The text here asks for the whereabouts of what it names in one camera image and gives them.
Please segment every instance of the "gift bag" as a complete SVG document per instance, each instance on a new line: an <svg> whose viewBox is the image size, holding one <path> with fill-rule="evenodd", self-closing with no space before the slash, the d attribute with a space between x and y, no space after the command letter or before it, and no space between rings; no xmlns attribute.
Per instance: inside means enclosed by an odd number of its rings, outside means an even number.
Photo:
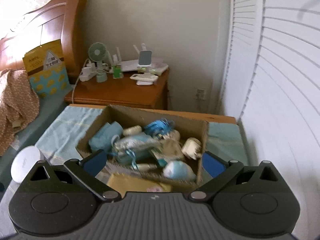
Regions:
<svg viewBox="0 0 320 240"><path fill-rule="evenodd" d="M23 63L31 87L41 98L70 86L61 40L48 42L27 52Z"/></svg>

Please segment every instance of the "brown patterned cloth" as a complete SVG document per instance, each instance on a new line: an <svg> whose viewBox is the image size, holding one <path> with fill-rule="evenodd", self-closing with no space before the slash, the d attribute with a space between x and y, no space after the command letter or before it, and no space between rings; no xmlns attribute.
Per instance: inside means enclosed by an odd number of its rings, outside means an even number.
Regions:
<svg viewBox="0 0 320 240"><path fill-rule="evenodd" d="M39 114L39 98L31 89L26 70L0 71L0 156Z"/></svg>

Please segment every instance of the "beige wall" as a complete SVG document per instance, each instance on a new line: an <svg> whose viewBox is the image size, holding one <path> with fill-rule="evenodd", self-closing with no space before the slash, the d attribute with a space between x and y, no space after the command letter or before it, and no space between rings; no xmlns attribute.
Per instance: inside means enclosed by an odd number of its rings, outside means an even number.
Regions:
<svg viewBox="0 0 320 240"><path fill-rule="evenodd" d="M0 0L0 36L16 17L49 0ZM137 58L132 44L146 43L171 68L169 89L174 110L212 111L221 86L227 44L229 0L88 0L82 24L86 44L100 41L124 60ZM207 101L194 99L195 88L208 90Z"/></svg>

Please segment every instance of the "nightstand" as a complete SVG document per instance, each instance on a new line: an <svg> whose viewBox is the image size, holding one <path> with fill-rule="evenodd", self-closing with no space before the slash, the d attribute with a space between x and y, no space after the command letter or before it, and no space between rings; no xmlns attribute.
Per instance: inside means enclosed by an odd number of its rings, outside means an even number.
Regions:
<svg viewBox="0 0 320 240"><path fill-rule="evenodd" d="M95 77L86 82L79 81L73 96L74 104L103 106L112 104L166 110L169 69L151 86L138 86L136 80L130 79L133 74L124 72L124 77L121 79L113 79L112 75L108 74L108 80L102 83L97 83ZM65 96L65 101L72 103L71 97L72 92Z"/></svg>

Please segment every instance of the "wooden headboard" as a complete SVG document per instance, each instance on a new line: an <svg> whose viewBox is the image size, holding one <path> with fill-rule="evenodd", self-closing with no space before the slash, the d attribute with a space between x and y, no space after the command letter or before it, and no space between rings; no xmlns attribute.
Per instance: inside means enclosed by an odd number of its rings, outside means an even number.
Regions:
<svg viewBox="0 0 320 240"><path fill-rule="evenodd" d="M24 68L22 58L26 52L61 39L69 80L74 83L87 58L78 23L85 4L86 0L51 0L40 9L22 16L0 40L0 70Z"/></svg>

